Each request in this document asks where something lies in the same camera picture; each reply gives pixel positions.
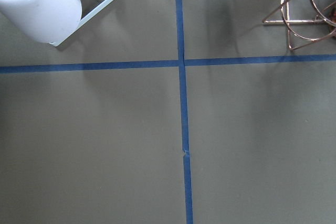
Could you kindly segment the lavender cup on rack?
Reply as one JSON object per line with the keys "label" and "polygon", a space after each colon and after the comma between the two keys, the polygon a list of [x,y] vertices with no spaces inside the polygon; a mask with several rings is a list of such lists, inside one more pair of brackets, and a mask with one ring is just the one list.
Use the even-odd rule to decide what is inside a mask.
{"label": "lavender cup on rack", "polygon": [[29,38],[51,43],[76,30],[82,6],[80,0],[1,0],[1,13]]}

